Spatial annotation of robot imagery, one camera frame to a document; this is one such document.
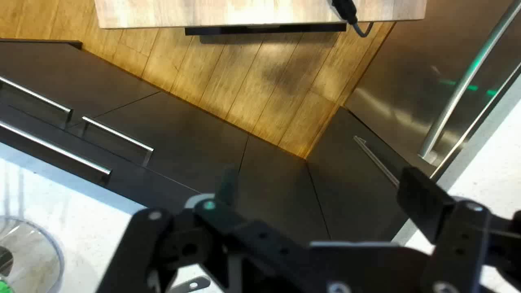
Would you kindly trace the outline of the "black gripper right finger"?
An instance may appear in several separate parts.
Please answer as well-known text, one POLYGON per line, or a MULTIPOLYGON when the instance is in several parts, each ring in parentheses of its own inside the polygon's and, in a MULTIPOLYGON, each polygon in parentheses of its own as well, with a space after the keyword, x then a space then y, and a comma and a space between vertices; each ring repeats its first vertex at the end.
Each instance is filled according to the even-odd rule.
POLYGON ((430 245, 420 289, 430 293, 482 293, 482 269, 521 290, 521 212, 509 219, 487 206, 451 198, 417 168, 404 168, 397 203, 430 245))

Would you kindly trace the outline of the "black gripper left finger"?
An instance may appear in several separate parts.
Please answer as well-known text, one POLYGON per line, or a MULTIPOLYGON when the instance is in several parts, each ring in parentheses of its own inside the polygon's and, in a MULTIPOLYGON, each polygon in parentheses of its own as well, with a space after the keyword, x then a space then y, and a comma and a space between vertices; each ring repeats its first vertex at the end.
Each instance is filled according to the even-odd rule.
POLYGON ((224 293, 254 293, 255 264, 231 235, 242 222, 220 196, 190 198, 179 214, 138 211, 96 293, 167 293, 189 266, 198 266, 224 293))

